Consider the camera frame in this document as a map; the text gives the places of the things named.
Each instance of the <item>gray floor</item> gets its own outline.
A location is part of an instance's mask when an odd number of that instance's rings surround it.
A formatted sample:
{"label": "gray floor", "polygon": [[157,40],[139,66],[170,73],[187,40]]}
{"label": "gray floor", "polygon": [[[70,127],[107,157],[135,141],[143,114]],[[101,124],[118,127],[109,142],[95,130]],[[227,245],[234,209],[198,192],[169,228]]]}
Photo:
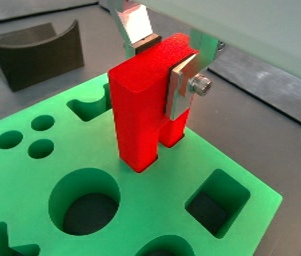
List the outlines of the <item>gray floor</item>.
{"label": "gray floor", "polygon": [[[56,32],[79,19],[86,66],[16,93],[0,80],[0,119],[105,73],[123,61],[122,40],[98,6],[0,24],[0,33],[52,22]],[[165,37],[185,25],[151,13]],[[189,127],[284,196],[255,255],[301,255],[301,126],[210,74],[214,87],[195,97]]]}

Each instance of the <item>green foam board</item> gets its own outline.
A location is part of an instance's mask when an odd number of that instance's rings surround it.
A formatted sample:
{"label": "green foam board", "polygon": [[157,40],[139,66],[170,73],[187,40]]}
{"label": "green foam board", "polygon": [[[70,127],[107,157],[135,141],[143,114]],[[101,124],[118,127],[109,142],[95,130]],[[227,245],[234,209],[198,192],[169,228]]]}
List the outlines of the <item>green foam board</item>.
{"label": "green foam board", "polygon": [[[187,128],[133,172],[106,95],[105,74],[0,120],[0,256],[251,255],[278,193]],[[115,201],[117,213],[96,232],[68,234],[67,209],[91,193]]]}

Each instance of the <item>red block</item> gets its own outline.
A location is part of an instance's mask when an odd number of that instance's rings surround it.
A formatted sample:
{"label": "red block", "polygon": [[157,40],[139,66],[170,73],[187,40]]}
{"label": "red block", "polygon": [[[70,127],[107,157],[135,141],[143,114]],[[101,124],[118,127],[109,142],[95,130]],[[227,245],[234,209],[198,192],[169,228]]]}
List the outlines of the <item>red block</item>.
{"label": "red block", "polygon": [[119,156],[135,172],[157,159],[158,141],[173,147],[183,137],[189,110],[165,116],[171,68],[191,54],[189,37],[175,34],[109,71]]}

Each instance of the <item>cutout hole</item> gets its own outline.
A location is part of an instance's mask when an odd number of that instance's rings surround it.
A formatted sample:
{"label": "cutout hole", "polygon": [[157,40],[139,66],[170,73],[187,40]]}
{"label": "cutout hole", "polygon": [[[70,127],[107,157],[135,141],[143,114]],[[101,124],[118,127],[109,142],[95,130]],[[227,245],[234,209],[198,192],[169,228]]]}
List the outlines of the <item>cutout hole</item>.
{"label": "cutout hole", "polygon": [[23,134],[19,131],[8,131],[0,135],[0,149],[14,148],[23,139]]}
{"label": "cutout hole", "polygon": [[63,221],[63,231],[71,235],[87,235],[99,231],[111,221],[118,203],[102,193],[82,196],[71,204]]}
{"label": "cutout hole", "polygon": [[110,99],[110,85],[109,83],[103,85],[103,95],[95,97],[94,95],[80,98],[80,100],[74,99],[67,102],[67,107],[80,118],[83,122],[91,121],[98,117],[103,112],[111,108],[111,99]]}
{"label": "cutout hole", "polygon": [[31,122],[31,128],[35,131],[46,131],[48,130],[55,123],[55,119],[52,116],[43,115],[36,117]]}
{"label": "cutout hole", "polygon": [[51,221],[70,235],[98,232],[114,219],[119,200],[119,188],[110,174],[94,168],[79,169],[62,178],[51,192]]}
{"label": "cutout hole", "polygon": [[187,241],[175,235],[157,237],[139,250],[135,256],[194,256]]}
{"label": "cutout hole", "polygon": [[189,200],[186,210],[213,236],[222,238],[249,198],[249,190],[222,170],[215,170]]}
{"label": "cutout hole", "polygon": [[38,140],[28,147],[28,155],[34,159],[47,157],[54,151],[54,143],[51,140]]}
{"label": "cutout hole", "polygon": [[146,253],[145,256],[175,256],[175,254],[167,250],[155,250]]}
{"label": "cutout hole", "polygon": [[18,246],[14,248],[8,247],[8,233],[7,225],[4,222],[0,222],[0,256],[38,256],[40,248],[35,244]]}

